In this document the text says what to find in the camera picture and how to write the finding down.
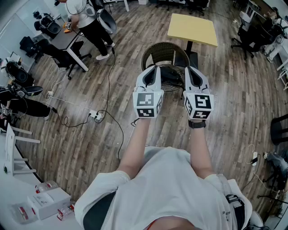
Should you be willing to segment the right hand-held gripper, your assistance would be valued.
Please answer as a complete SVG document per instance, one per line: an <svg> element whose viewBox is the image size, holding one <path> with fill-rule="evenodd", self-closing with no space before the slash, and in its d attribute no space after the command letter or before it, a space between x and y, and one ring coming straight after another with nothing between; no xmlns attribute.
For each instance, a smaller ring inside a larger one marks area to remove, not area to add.
<svg viewBox="0 0 288 230"><path fill-rule="evenodd" d="M214 96L201 90L209 88L207 77L194 67L185 68L184 107L190 119L207 120L214 110Z"/></svg>

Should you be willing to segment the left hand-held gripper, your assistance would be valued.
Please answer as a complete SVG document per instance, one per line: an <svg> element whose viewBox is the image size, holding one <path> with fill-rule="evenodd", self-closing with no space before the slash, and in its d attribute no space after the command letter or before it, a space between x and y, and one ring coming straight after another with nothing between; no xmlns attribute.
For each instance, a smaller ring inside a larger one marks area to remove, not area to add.
<svg viewBox="0 0 288 230"><path fill-rule="evenodd" d="M137 118L156 118L163 102L161 69L153 65L144 70L136 81L137 90L132 93Z"/></svg>

